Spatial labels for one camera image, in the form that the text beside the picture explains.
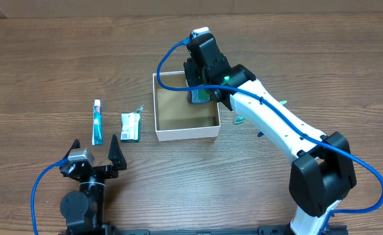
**blue cable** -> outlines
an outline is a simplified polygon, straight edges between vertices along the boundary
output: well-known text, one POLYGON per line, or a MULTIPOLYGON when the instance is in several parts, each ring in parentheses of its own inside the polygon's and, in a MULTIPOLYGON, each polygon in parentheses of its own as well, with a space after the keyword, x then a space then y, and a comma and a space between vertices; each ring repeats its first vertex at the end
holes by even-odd
POLYGON ((33 232, 35 233, 35 235, 39 235, 39 233, 37 232, 37 225, 36 225, 36 216, 35 216, 35 193, 36 193, 36 188, 37 188, 37 185, 39 184, 39 182, 41 181, 42 177, 50 170, 52 169, 53 167, 56 167, 56 166, 62 166, 64 163, 66 163, 68 161, 68 159, 62 159, 50 166, 48 166, 46 169, 44 169, 42 171, 42 173, 39 175, 39 177, 37 178, 34 186, 33 186, 33 189, 32 189, 32 195, 30 197, 30 210, 31 210, 31 213, 32 213, 32 225, 33 225, 33 232))
POLYGON ((170 54, 176 49, 178 48, 179 46, 185 46, 187 45, 189 42, 191 41, 191 39, 189 37, 185 38, 183 41, 181 42, 178 42, 177 44, 175 44, 168 52, 167 54, 163 57, 163 59, 159 62, 158 64, 158 67, 157 67, 157 80, 158 80, 158 83, 159 85, 164 88, 164 89, 168 89, 170 91, 192 91, 192 90, 195 90, 195 89, 222 89, 222 90, 227 90, 227 91, 232 91, 232 92, 239 92, 239 93, 242 93, 244 95, 248 95, 249 97, 252 97, 260 102, 262 102, 263 104, 267 105, 274 113, 276 113, 276 115, 278 115, 293 131, 295 131, 298 135, 302 136, 304 139, 318 145, 318 146, 321 146, 325 149, 329 149, 331 151, 334 151, 335 153, 338 153, 338 154, 341 154, 343 155, 344 157, 347 157, 349 158, 350 160, 352 161, 355 161, 356 163, 358 163, 359 165, 361 165, 362 167, 366 168, 368 171, 370 171, 373 175, 376 176, 376 178, 378 179, 378 181, 380 182, 381 186, 382 186, 382 194, 380 195, 380 198, 379 200, 377 201, 377 203, 371 207, 368 207, 368 208, 363 208, 363 209, 351 209, 351 210, 347 210, 347 209, 343 209, 343 210, 331 210, 329 211, 329 213, 327 214, 326 218, 325 218, 325 221, 324 223, 322 224, 322 227, 321 229, 318 231, 318 234, 322 234, 323 232, 325 232, 326 230, 326 227, 328 225, 328 221, 330 219, 330 217, 336 213, 368 213, 368 212, 372 212, 374 210, 377 210, 379 209, 379 207, 381 205, 383 205, 383 177, 382 175, 380 175, 380 173, 375 170, 372 166, 370 166, 369 164, 367 164, 365 161, 357 158, 356 156, 352 155, 352 154, 349 154, 339 148, 336 148, 334 146, 331 146, 329 144, 326 144, 324 142, 321 142, 321 141, 318 141, 318 140, 315 140, 314 138, 306 135, 305 133, 303 133, 302 131, 300 131, 284 114, 282 114, 276 107, 274 107, 271 103, 269 103, 268 101, 266 101, 265 99, 263 99, 262 97, 259 97, 258 95, 254 94, 254 93, 251 93, 249 91, 245 91, 243 89, 239 89, 239 88, 235 88, 235 87, 228 87, 228 86, 221 86, 221 85, 203 85, 203 86, 194 86, 194 87, 169 87, 169 86, 166 86, 162 83, 161 81, 161 78, 159 77, 159 74, 161 72, 161 67, 162 65, 164 64, 164 61, 170 56, 170 54))

